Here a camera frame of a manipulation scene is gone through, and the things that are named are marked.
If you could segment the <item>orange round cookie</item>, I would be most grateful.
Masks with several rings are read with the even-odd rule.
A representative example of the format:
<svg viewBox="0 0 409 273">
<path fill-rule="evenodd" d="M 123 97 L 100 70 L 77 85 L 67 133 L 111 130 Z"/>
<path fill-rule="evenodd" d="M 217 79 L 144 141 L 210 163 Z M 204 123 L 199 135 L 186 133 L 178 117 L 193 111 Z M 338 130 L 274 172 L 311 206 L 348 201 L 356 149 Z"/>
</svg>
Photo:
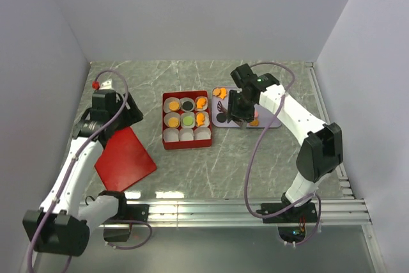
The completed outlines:
<svg viewBox="0 0 409 273">
<path fill-rule="evenodd" d="M 176 112 L 180 109 L 180 103 L 179 101 L 173 100 L 168 103 L 168 108 L 171 112 Z"/>
<path fill-rule="evenodd" d="M 179 127 L 179 125 L 180 125 L 180 120 L 179 120 L 177 117 L 168 118 L 168 120 L 167 120 L 167 126 L 168 126 L 169 128 L 174 128 L 174 129 L 176 129 L 176 128 Z"/>
</svg>

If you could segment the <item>green round cookie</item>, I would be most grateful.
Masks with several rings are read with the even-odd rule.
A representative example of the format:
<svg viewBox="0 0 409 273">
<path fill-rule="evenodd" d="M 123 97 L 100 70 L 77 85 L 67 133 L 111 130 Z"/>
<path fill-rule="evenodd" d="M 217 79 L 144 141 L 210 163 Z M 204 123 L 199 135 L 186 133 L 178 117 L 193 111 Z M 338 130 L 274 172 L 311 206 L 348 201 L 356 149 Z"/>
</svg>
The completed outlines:
<svg viewBox="0 0 409 273">
<path fill-rule="evenodd" d="M 184 127 L 190 127 L 194 125 L 194 117 L 192 116 L 185 116 L 182 119 L 182 124 Z"/>
</svg>

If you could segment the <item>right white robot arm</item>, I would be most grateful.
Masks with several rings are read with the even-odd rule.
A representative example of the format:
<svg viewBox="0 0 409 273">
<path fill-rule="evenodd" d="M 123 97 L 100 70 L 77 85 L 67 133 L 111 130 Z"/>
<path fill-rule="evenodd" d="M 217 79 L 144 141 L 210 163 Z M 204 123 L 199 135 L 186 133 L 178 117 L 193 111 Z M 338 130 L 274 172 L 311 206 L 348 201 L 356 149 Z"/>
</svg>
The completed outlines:
<svg viewBox="0 0 409 273">
<path fill-rule="evenodd" d="M 303 205 L 316 193 L 320 182 L 343 163 L 343 135 L 340 126 L 315 117 L 289 93 L 295 74 L 285 65 L 291 81 L 283 86 L 270 73 L 257 75 L 253 65 L 236 67 L 230 76 L 237 89 L 228 94 L 227 121 L 250 123 L 257 105 L 272 113 L 295 137 L 300 145 L 296 159 L 297 175 L 283 195 L 282 216 L 296 221 L 304 213 Z"/>
</svg>

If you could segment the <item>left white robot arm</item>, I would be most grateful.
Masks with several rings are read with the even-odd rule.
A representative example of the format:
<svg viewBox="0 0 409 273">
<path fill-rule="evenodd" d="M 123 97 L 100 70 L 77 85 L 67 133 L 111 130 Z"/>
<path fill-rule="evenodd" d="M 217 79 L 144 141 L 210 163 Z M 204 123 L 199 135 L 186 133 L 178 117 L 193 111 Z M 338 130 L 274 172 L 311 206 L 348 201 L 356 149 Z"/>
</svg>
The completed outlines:
<svg viewBox="0 0 409 273">
<path fill-rule="evenodd" d="M 28 210 L 23 217 L 30 253 L 80 256 L 97 227 L 109 219 L 121 223 L 128 217 L 123 192 L 103 191 L 89 208 L 79 207 L 85 181 L 110 138 L 142 119 L 129 93 L 94 91 L 91 107 L 73 128 L 69 154 L 58 179 L 39 208 Z"/>
</svg>

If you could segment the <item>red cookie tin box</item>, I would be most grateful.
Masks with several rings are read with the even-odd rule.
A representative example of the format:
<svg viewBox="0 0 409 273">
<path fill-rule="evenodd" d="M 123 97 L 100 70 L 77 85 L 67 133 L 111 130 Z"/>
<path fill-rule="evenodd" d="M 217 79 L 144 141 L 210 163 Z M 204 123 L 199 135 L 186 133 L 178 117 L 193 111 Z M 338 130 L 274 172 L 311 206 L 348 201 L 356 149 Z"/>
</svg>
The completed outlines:
<svg viewBox="0 0 409 273">
<path fill-rule="evenodd" d="M 205 90 L 162 94 L 162 144 L 165 150 L 207 148 L 213 143 L 210 99 Z"/>
</svg>

